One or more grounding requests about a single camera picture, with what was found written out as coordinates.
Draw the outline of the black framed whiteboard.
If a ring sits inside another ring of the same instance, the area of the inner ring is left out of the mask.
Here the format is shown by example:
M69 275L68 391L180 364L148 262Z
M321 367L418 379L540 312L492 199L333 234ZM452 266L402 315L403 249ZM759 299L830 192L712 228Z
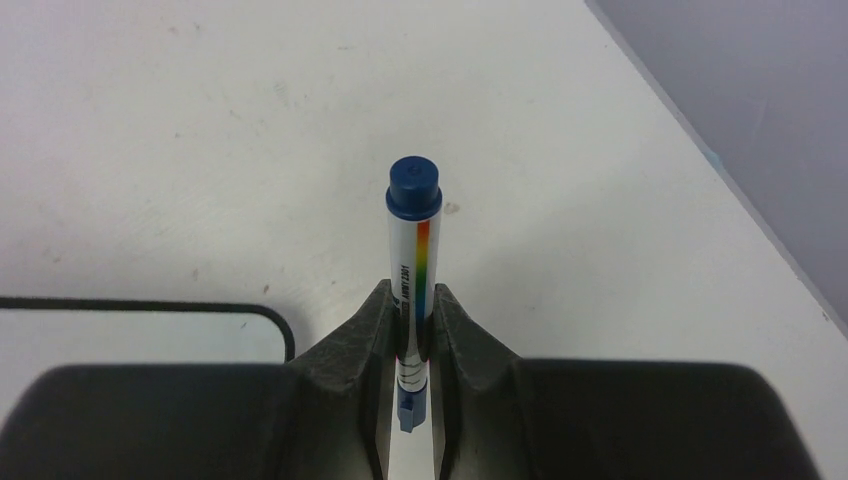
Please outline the black framed whiteboard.
M4 297L1 417L60 366L283 363L295 352L286 319L263 305Z

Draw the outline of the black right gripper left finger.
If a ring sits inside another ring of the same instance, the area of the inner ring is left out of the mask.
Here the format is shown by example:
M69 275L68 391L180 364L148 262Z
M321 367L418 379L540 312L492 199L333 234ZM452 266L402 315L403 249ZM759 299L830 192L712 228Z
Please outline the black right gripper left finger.
M89 364L41 374L1 431L5 479L383 479L392 300L281 363Z

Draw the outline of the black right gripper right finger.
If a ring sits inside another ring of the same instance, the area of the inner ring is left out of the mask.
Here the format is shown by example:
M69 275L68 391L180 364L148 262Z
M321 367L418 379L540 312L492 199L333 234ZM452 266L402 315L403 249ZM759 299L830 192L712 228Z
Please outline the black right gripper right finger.
M815 479L781 399L733 364L532 359L435 290L440 479Z

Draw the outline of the white marker pen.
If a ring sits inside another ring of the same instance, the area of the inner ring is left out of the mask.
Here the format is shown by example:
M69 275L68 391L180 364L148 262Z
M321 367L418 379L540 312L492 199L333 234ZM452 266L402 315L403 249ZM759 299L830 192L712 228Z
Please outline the white marker pen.
M399 387L411 394L427 383L425 324L434 304L443 196L439 171L429 159L408 156L389 170L390 277L399 329Z

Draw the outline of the blue marker cap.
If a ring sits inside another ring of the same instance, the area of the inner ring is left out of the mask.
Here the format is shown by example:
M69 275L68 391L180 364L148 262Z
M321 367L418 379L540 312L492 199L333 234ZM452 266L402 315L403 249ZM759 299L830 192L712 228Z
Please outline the blue marker cap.
M426 420L427 392L427 386L423 386L415 392L407 391L398 386L396 395L397 418L402 432L411 433Z

